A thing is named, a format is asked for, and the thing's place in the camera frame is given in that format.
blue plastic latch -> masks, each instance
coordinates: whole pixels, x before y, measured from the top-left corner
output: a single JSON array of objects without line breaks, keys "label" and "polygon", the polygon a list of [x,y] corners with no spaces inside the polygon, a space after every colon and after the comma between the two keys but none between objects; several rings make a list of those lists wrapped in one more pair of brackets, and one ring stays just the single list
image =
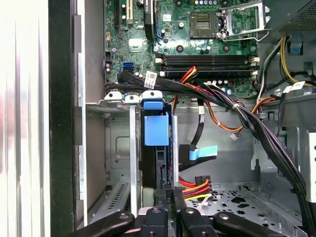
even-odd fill
[{"label": "blue plastic latch", "polygon": [[169,146],[169,117],[145,116],[145,146]]},{"label": "blue plastic latch", "polygon": [[195,149],[190,151],[189,159],[197,160],[200,157],[212,157],[217,156],[217,146],[203,147],[201,149]]},{"label": "blue plastic latch", "polygon": [[144,110],[163,110],[163,102],[161,100],[145,101]]}]

blue sata port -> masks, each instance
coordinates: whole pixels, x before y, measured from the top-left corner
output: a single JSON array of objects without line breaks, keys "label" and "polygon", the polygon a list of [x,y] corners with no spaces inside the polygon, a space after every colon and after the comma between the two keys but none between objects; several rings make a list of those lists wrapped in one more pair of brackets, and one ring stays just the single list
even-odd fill
[{"label": "blue sata port", "polygon": [[135,67],[135,63],[127,63],[127,62],[123,63],[123,68],[134,68],[134,67]]}]

sata port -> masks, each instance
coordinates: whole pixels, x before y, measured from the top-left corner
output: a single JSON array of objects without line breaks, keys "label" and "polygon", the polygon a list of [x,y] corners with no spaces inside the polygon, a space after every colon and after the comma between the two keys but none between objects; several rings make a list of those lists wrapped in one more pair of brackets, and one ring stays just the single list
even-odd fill
[{"label": "sata port", "polygon": [[134,73],[134,68],[123,68],[123,71],[127,71],[129,73]]},{"label": "sata port", "polygon": [[134,68],[134,67],[135,67],[135,64],[134,64],[134,63],[124,62],[124,63],[123,63],[123,67],[124,67],[124,68]]}]

motherboard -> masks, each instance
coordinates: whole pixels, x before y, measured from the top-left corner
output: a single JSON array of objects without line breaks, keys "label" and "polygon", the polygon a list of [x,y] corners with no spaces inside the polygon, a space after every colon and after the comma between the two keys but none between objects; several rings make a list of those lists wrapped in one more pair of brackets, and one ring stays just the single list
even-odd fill
[{"label": "motherboard", "polygon": [[[105,79],[129,71],[180,79],[192,66],[197,79],[216,82],[238,98],[256,95],[257,42],[228,41],[224,17],[251,0],[105,0]],[[232,11],[230,34],[256,28],[257,9]]]}]

motherboard chip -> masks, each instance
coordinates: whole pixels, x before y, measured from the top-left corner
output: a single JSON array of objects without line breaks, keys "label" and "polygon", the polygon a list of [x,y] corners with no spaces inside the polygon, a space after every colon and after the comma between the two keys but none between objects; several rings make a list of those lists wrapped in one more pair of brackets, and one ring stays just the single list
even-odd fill
[{"label": "motherboard chip", "polygon": [[191,13],[190,37],[209,39],[216,37],[215,13]]}]

